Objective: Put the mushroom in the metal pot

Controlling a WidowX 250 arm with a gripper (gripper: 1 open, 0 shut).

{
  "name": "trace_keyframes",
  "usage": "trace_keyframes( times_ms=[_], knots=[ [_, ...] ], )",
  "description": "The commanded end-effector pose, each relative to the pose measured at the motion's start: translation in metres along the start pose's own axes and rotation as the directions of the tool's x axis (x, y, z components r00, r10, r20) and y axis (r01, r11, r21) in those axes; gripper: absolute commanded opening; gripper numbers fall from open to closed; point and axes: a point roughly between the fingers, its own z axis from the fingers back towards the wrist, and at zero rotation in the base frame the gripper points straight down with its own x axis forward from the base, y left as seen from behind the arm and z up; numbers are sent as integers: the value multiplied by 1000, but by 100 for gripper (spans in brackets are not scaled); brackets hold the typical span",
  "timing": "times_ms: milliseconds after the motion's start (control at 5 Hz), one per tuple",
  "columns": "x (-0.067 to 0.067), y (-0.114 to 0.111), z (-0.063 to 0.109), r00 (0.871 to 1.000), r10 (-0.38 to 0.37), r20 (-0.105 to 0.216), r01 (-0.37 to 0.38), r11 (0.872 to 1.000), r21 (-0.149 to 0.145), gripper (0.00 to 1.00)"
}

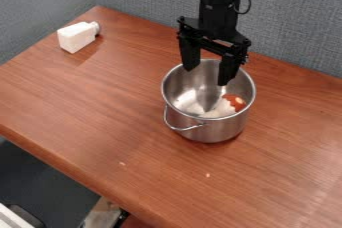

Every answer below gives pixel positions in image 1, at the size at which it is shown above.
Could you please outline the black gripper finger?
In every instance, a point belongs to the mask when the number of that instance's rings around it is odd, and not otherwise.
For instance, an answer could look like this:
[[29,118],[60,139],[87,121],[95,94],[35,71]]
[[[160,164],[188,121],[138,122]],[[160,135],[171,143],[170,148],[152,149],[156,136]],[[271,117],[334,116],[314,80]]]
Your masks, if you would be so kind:
[[200,47],[198,42],[183,34],[178,39],[183,67],[191,71],[200,63]]
[[236,53],[224,53],[219,63],[218,85],[226,86],[235,78],[244,58]]

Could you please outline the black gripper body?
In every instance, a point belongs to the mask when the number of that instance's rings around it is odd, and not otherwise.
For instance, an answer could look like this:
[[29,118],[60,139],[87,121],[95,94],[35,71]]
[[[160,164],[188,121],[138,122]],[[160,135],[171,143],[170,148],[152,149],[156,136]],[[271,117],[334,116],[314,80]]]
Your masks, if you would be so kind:
[[194,39],[200,47],[223,56],[236,53],[244,59],[251,41],[238,32],[238,16],[248,10],[239,10],[240,0],[200,0],[199,17],[180,16],[178,19],[180,34]]

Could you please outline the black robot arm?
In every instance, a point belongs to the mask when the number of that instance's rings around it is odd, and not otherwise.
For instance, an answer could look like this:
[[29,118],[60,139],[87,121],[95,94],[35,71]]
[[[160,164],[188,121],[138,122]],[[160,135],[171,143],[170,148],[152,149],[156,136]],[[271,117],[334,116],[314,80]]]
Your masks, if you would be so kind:
[[182,64],[191,71],[200,64],[200,50],[219,55],[218,85],[235,78],[248,58],[250,39],[236,30],[240,0],[199,0],[199,17],[178,19],[178,41]]

